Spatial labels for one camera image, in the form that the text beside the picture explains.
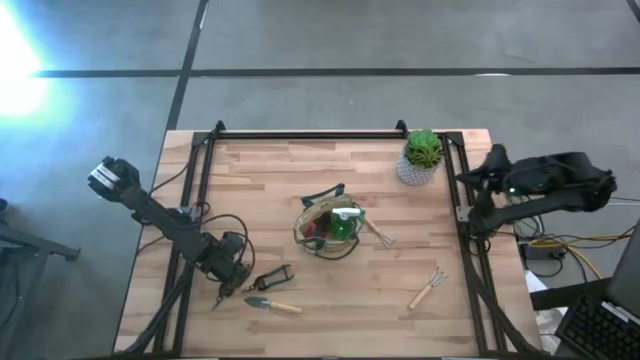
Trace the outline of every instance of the gray floor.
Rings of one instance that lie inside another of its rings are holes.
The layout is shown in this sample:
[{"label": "gray floor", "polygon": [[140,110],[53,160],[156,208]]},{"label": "gray floor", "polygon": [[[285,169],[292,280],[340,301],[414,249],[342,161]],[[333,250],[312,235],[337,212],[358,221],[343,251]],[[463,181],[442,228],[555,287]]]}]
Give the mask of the gray floor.
[{"label": "gray floor", "polygon": [[[12,1],[46,70],[179,69],[197,0]],[[640,24],[624,0],[217,0],[194,68],[639,66]],[[108,354],[140,227],[86,176],[128,159],[148,187],[177,78],[50,79],[40,106],[0,115],[0,196],[16,227],[71,246],[53,258],[18,358]],[[638,76],[192,79],[178,129],[488,128],[512,159],[586,151],[640,197]],[[555,213],[547,231],[620,232],[640,207]],[[623,243],[585,252],[610,275]],[[581,281],[578,267],[545,279]],[[555,264],[530,264],[539,272]]]}]

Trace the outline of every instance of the potted plant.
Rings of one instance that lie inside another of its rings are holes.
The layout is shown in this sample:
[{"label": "potted plant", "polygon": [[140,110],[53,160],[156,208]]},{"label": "potted plant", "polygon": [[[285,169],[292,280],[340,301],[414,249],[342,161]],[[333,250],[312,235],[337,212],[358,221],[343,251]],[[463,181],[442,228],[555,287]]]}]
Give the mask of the potted plant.
[{"label": "potted plant", "polygon": [[431,130],[416,130],[409,134],[396,171],[409,185],[426,184],[436,172],[442,159],[442,146],[438,135]]}]

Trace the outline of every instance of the plant pot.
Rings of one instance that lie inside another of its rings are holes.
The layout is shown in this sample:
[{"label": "plant pot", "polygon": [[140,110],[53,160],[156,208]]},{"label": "plant pot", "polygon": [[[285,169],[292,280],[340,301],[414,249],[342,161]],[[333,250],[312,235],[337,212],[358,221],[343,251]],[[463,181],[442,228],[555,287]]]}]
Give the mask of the plant pot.
[{"label": "plant pot", "polygon": [[407,157],[404,156],[406,146],[402,148],[402,154],[400,155],[400,160],[396,164],[396,172],[398,173],[398,177],[409,185],[424,185],[429,182],[438,170],[438,166],[442,162],[442,159],[433,167],[428,169],[420,168],[417,166],[411,165]]}]

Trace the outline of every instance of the green bottle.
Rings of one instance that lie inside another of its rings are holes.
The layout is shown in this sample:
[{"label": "green bottle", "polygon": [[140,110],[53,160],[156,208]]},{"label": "green bottle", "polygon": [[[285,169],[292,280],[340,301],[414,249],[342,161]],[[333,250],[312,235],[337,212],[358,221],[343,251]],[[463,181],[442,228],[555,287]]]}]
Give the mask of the green bottle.
[{"label": "green bottle", "polygon": [[364,216],[365,211],[358,208],[336,208],[332,210],[330,236],[337,240],[347,240],[356,231],[357,217]]}]

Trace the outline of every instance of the wooden table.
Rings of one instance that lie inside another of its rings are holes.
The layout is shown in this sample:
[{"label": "wooden table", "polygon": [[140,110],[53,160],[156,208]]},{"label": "wooden table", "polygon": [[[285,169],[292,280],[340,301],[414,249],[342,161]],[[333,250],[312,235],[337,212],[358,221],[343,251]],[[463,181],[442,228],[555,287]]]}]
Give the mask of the wooden table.
[{"label": "wooden table", "polygon": [[[490,149],[489,133],[462,131],[473,169]],[[192,134],[167,133],[156,183],[186,164]],[[256,265],[246,284],[279,265],[291,264],[295,279],[265,295],[301,307],[304,314],[283,316],[249,307],[239,292],[212,312],[218,285],[196,273],[183,355],[475,355],[446,171],[441,168],[433,182],[425,186],[405,185],[395,173],[403,144],[400,140],[216,141],[207,201],[213,214],[233,213],[247,223],[256,248]],[[155,192],[154,197],[167,207],[178,206],[183,181],[183,177],[178,178]],[[340,182],[367,209],[367,216],[397,239],[392,249],[386,250],[366,226],[358,248],[337,262],[316,258],[294,243],[292,224],[303,209],[300,197]],[[192,199],[197,188],[195,184]],[[239,227],[233,220],[223,219],[207,224],[203,230],[220,236],[230,229]],[[158,235],[155,228],[145,229],[141,246]],[[138,256],[116,350],[129,345],[156,312],[170,246],[164,240]],[[513,238],[493,238],[489,255],[500,305],[527,340],[540,347]],[[449,279],[409,311],[407,304],[436,266]],[[492,344],[488,312],[483,309],[483,313]],[[171,320],[167,336],[172,338]]]}]

